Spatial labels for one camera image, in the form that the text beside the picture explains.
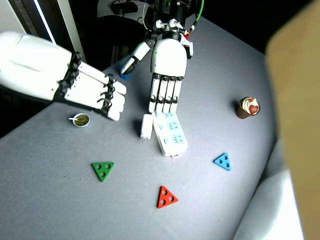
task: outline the dark floor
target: dark floor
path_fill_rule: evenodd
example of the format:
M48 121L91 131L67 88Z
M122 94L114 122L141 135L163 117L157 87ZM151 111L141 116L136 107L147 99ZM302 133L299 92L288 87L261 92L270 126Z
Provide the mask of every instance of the dark floor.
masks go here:
M229 0L205 1L203 17L264 53L270 37L309 0ZM81 28L75 18L87 62L104 70L112 63L111 49L114 45L128 46L132 52L143 39L141 24L114 16L100 17ZM48 104L26 100L0 89L1 128L0 138L44 109Z

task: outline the red object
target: red object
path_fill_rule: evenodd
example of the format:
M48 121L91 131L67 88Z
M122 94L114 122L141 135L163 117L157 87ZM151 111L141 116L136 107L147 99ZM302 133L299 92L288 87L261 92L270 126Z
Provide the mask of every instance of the red object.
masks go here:
M158 209L178 202L178 198L173 195L165 186L161 186L158 200Z

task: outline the white light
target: white light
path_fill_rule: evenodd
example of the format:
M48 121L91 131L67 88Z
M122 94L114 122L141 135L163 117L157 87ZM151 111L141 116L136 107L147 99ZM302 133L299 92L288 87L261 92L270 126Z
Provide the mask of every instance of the white light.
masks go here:
M52 35L52 33L51 33L51 31L50 31L50 28L49 28L49 26L48 26L48 23L47 23L47 21L46 21L46 18L45 18L45 16L44 16L44 13L43 13L42 10L41 10L41 7L40 7L40 5L39 5L39 3L38 3L38 0L33 0L33 1L34 1L35 6L36 6L36 9L38 9L38 12L39 12L39 14L40 14L40 17L41 17L41 19L42 19L42 21L43 21L43 24L44 24L44 26L45 26L45 29L47 30L47 32L48 32L48 34L49 34L49 37L50 37L50 39L51 39L51 41L52 41L52 43L53 43L53 44L56 44L56 41L55 41L55 39L54 39L54 36Z

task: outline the power strip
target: power strip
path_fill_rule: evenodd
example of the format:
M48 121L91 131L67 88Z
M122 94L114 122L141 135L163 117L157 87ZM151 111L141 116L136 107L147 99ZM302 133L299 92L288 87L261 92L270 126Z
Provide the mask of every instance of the power strip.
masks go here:
M153 113L153 128L162 154L178 157L188 148L188 142L175 113Z

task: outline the spoon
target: spoon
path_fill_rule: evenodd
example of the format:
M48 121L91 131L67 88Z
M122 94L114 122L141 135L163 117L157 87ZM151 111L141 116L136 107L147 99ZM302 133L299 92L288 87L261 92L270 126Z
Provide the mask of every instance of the spoon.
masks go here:
M69 117L69 120L74 120L74 121L77 121L77 122L84 122L86 120L86 118L84 116L80 116L80 117L77 117L77 118Z

